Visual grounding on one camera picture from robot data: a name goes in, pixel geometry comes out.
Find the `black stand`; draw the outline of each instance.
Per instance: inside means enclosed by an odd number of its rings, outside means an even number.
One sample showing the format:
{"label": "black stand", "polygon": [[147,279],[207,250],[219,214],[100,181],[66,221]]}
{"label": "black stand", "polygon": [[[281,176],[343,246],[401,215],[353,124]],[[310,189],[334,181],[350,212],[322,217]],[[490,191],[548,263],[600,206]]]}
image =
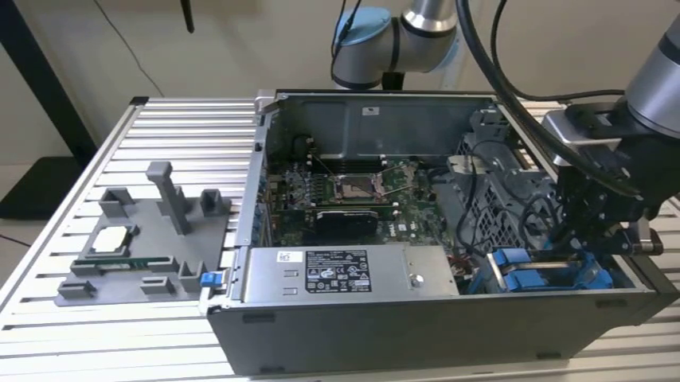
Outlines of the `black stand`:
{"label": "black stand", "polygon": [[37,160],[0,201],[0,218],[44,220],[64,200],[96,146],[12,0],[0,0],[0,42],[74,154],[74,158]]}

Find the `green circuit board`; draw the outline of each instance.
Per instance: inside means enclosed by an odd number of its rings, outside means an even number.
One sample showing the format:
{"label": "green circuit board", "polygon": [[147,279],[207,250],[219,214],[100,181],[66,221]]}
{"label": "green circuit board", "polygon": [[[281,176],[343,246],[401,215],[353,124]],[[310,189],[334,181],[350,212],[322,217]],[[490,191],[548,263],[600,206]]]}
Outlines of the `green circuit board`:
{"label": "green circuit board", "polygon": [[[441,245],[453,253],[454,241],[433,193],[428,173],[408,159],[388,161],[378,173],[327,174],[289,170],[270,178],[274,245],[326,244]],[[314,216],[323,211],[373,211],[377,232],[349,242],[314,242]]]}

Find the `blue latch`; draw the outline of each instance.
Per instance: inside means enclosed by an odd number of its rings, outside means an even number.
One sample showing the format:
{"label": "blue latch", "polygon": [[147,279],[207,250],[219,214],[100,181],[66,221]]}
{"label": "blue latch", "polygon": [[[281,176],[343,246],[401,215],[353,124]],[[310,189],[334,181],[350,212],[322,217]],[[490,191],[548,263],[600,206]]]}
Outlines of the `blue latch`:
{"label": "blue latch", "polygon": [[[528,269],[509,270],[502,276],[506,291],[521,292],[530,290],[583,290],[611,289],[613,281],[609,272],[603,269],[592,253],[580,253],[580,263],[571,263],[564,269],[532,269],[532,257],[522,248],[501,248],[493,252],[493,260],[501,269],[508,269],[512,264],[528,264]],[[561,280],[569,280],[569,285],[555,285],[555,276]]]}
{"label": "blue latch", "polygon": [[200,275],[200,287],[222,287],[222,277],[223,272],[206,272],[203,275]]}

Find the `sticker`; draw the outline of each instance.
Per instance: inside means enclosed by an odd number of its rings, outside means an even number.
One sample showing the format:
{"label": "sticker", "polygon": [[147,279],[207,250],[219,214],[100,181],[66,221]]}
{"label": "sticker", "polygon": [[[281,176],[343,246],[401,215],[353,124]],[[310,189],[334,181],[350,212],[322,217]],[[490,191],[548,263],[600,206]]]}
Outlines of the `sticker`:
{"label": "sticker", "polygon": [[361,115],[379,115],[381,108],[379,107],[363,107],[361,109]]}
{"label": "sticker", "polygon": [[302,251],[279,251],[277,263],[302,263]]}
{"label": "sticker", "polygon": [[305,274],[309,293],[371,291],[366,251],[307,251]]}

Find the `white wall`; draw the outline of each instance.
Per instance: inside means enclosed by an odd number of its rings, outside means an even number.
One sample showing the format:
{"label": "white wall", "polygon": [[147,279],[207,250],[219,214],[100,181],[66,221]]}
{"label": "white wall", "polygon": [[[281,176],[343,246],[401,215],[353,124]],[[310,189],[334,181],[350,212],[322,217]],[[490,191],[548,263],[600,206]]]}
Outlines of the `white wall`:
{"label": "white wall", "polygon": [[[497,3],[482,2],[476,20],[485,43]],[[510,0],[498,33],[506,75],[534,95],[624,88],[679,12],[675,0]],[[470,55],[454,88],[490,89]]]}
{"label": "white wall", "polygon": [[[102,140],[134,96],[156,91],[92,0],[16,0],[66,90]],[[166,96],[243,97],[259,88],[330,88],[330,39],[341,0],[192,0],[188,34],[178,0],[100,0]],[[497,0],[472,0],[488,41]],[[393,13],[410,0],[366,0]],[[673,0],[510,0],[501,23],[506,73],[526,92],[628,83],[680,11]],[[486,90],[476,63],[460,90]],[[408,75],[437,89],[442,74]]]}
{"label": "white wall", "polygon": [[[100,0],[166,96],[249,97],[259,88],[331,88],[339,0]],[[370,0],[397,12],[410,0]],[[17,0],[67,91],[102,139],[134,96],[158,93],[91,0]],[[408,77],[437,89],[441,73]]]}
{"label": "white wall", "polygon": [[70,151],[55,125],[0,45],[0,166],[66,155]]}

